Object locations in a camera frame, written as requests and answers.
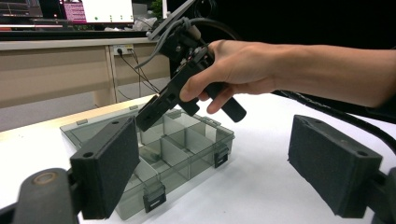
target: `white table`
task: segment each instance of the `white table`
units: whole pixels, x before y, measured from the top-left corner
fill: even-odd
[[[384,156],[381,171],[396,166],[395,155],[379,139],[343,121],[324,115],[295,101],[264,94],[238,95],[247,116],[233,123],[223,112],[210,115],[221,126],[234,131],[230,159],[218,169],[208,169],[167,195],[167,202],[146,214],[126,221],[116,212],[107,220],[81,223],[370,223],[373,212],[363,219],[336,217],[315,190],[288,162],[293,115],[321,119]],[[15,203],[21,182],[38,171],[69,169],[75,150],[60,126],[93,117],[148,98],[106,106],[75,116],[0,133],[0,207]],[[208,116],[201,102],[201,116]],[[365,119],[396,137],[396,125]]]

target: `forearm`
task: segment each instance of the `forearm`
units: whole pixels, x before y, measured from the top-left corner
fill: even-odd
[[[287,46],[276,88],[376,107],[396,93],[396,50]]]

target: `power outlet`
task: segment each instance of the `power outlet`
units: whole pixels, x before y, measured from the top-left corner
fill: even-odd
[[[113,45],[113,52],[114,52],[114,55],[119,55],[119,49],[121,49],[122,50],[122,55],[125,55],[125,54],[132,54],[132,52],[131,52],[131,49],[133,49],[134,48],[134,46],[131,44],[131,45]]]

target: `hand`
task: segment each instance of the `hand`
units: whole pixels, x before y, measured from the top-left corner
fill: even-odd
[[[276,89],[271,64],[272,53],[279,47],[264,43],[220,40],[209,45],[215,61],[206,70],[191,77],[180,92],[180,99],[188,102],[195,97],[207,100],[204,88],[212,82],[224,82],[225,88],[209,105],[212,114],[237,93],[261,94]]]

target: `plastic compartment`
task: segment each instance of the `plastic compartment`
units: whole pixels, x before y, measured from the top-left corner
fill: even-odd
[[[131,107],[61,127],[76,149],[113,119],[137,115]],[[145,132],[137,130],[141,162],[136,167],[116,207],[122,219],[145,209],[151,211],[166,201],[166,194],[202,171],[228,160],[233,132],[220,123],[182,110],[170,110]]]

